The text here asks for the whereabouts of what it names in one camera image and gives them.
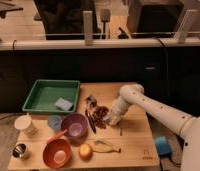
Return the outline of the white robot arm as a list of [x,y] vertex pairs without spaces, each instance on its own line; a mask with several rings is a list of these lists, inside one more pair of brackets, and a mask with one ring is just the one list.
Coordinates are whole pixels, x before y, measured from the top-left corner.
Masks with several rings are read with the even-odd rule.
[[184,140],[181,171],[200,171],[200,116],[175,109],[144,94],[140,84],[123,85],[110,109],[109,124],[117,125],[132,105],[137,105]]

